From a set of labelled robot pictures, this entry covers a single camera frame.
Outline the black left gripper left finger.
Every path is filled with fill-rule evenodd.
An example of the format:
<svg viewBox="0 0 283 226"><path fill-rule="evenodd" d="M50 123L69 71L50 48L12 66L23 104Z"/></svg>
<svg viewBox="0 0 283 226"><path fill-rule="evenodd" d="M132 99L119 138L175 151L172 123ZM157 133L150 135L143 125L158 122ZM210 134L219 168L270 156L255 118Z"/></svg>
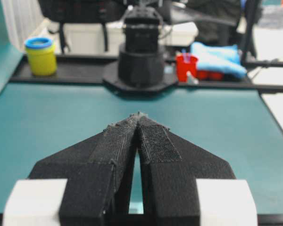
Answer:
<svg viewBox="0 0 283 226"><path fill-rule="evenodd" d="M104 226L106 217L126 214L139 114L36 162L30 179L67 179L59 218L63 226Z"/></svg>

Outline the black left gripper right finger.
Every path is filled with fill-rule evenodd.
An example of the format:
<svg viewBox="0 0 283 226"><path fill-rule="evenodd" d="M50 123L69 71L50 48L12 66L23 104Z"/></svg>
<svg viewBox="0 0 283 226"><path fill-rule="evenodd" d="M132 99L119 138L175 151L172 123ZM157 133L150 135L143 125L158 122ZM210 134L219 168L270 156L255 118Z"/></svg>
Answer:
<svg viewBox="0 0 283 226"><path fill-rule="evenodd" d="M196 179L234 179L230 164L145 116L137 132L144 213L158 226L200 225Z"/></svg>

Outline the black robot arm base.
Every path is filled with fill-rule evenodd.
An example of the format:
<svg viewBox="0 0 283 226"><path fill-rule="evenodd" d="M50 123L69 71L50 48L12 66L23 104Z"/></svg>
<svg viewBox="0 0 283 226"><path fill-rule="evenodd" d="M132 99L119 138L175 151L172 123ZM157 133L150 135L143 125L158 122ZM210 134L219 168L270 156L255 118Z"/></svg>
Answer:
<svg viewBox="0 0 283 226"><path fill-rule="evenodd" d="M124 17L125 42L118 61L107 66L103 81L126 92L156 93L175 85L174 72L165 72L164 48L158 38L162 17L152 7L134 6Z"/></svg>

